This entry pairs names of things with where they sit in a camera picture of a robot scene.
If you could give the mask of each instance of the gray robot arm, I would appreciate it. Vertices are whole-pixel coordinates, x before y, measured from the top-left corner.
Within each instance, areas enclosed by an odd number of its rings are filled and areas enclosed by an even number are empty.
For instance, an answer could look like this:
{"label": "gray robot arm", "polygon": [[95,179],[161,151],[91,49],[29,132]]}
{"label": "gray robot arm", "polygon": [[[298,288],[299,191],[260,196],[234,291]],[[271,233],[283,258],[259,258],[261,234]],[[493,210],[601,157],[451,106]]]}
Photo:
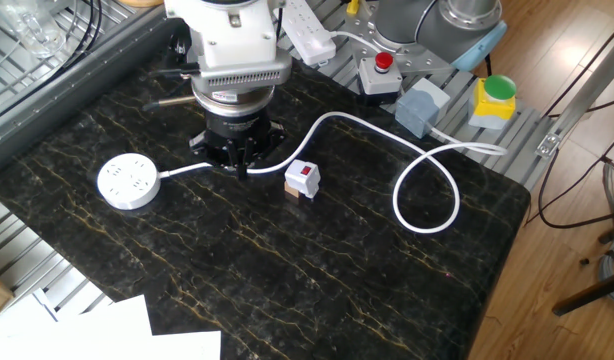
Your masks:
{"label": "gray robot arm", "polygon": [[418,43],[471,70],[505,33],[499,0],[380,0],[376,29],[387,40]]}

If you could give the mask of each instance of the glass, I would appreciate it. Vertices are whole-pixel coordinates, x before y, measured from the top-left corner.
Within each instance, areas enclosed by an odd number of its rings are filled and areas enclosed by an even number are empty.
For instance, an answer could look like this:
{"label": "glass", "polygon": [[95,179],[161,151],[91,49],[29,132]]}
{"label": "glass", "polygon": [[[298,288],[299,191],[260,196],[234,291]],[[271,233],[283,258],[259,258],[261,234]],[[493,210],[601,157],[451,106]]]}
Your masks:
{"label": "glass", "polygon": [[48,58],[65,45],[65,33],[40,1],[0,0],[0,15],[27,50]]}

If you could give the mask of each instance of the red switch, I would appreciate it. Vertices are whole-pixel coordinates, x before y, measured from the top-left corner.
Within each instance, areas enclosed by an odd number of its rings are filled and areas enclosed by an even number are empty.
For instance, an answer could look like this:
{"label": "red switch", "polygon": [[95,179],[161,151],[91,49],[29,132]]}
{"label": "red switch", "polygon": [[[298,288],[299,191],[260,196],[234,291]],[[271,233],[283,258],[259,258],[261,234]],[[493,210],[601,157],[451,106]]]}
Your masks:
{"label": "red switch", "polygon": [[386,73],[394,63],[394,57],[390,53],[381,52],[376,55],[376,71]]}

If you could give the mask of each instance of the round power strip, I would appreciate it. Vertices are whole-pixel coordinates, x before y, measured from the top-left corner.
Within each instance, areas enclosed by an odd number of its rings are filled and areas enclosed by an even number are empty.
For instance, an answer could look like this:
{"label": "round power strip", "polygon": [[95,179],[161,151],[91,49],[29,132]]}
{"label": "round power strip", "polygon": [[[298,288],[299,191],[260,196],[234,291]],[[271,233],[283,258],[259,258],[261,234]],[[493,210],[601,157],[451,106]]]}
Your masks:
{"label": "round power strip", "polygon": [[98,191],[116,209],[138,209],[152,201],[159,189],[156,165],[144,155],[118,155],[98,173]]}

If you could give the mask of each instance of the table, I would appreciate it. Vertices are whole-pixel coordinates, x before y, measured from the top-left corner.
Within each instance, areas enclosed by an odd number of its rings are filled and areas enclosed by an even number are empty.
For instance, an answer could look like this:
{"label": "table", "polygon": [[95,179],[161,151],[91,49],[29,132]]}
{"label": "table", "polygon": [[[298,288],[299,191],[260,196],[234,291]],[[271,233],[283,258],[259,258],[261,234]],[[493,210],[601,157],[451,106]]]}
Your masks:
{"label": "table", "polygon": [[[176,83],[145,75],[156,56],[0,172],[0,201],[112,299],[145,294],[155,334],[223,332],[225,359],[454,359],[464,357],[502,269],[529,194],[457,152],[437,159],[454,175],[461,212],[439,234],[410,233],[391,209],[411,152],[343,120],[322,126],[301,159],[318,164],[314,202],[284,198],[281,173],[239,182],[220,170],[164,181],[145,208],[121,212],[97,193],[100,167],[138,152],[161,170],[197,162],[204,129],[185,105],[145,113]],[[288,156],[321,114],[345,111],[414,144],[381,109],[298,63],[269,106]],[[401,189],[418,226],[444,221],[451,191],[431,166]]]}

